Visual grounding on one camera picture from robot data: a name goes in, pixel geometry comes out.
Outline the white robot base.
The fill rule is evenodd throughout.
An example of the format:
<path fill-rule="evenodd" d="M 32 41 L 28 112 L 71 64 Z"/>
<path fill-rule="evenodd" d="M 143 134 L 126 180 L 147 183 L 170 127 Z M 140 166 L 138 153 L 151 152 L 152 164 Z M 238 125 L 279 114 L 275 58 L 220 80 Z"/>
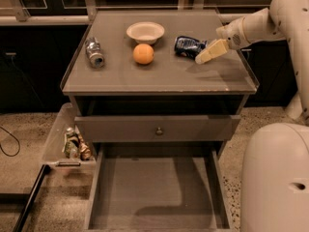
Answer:
<path fill-rule="evenodd" d="M 309 128 L 257 130 L 243 157 L 240 232 L 309 232 Z"/>

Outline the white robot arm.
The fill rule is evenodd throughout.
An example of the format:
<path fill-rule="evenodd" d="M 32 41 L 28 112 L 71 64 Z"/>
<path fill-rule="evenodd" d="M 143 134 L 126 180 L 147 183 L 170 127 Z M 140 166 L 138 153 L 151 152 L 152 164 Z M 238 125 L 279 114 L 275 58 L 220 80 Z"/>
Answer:
<path fill-rule="evenodd" d="M 272 0 L 268 9 L 240 17 L 216 29 L 212 41 L 196 57 L 204 64 L 228 52 L 257 42 L 285 39 L 291 54 L 301 114 L 309 118 L 309 0 Z"/>

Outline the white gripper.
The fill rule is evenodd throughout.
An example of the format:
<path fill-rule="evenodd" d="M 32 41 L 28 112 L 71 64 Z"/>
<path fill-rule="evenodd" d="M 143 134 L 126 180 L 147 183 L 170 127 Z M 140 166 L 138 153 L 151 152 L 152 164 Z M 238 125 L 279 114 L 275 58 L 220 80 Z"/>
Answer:
<path fill-rule="evenodd" d="M 241 49 L 248 47 L 250 42 L 244 33 L 245 17 L 233 20 L 227 25 L 216 29 L 219 40 L 212 41 L 196 57 L 195 62 L 199 65 L 204 64 L 228 52 L 231 49 Z"/>

